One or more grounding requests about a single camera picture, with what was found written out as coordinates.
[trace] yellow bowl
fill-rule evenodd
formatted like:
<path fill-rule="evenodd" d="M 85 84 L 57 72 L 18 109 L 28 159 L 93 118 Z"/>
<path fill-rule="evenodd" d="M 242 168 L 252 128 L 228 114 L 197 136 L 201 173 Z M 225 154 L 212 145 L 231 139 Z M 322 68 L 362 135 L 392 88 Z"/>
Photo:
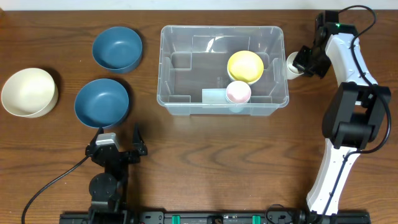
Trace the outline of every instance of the yellow bowl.
<path fill-rule="evenodd" d="M 232 81 L 244 81 L 251 85 L 261 78 L 264 64 L 257 54 L 242 50 L 229 58 L 227 71 Z"/>

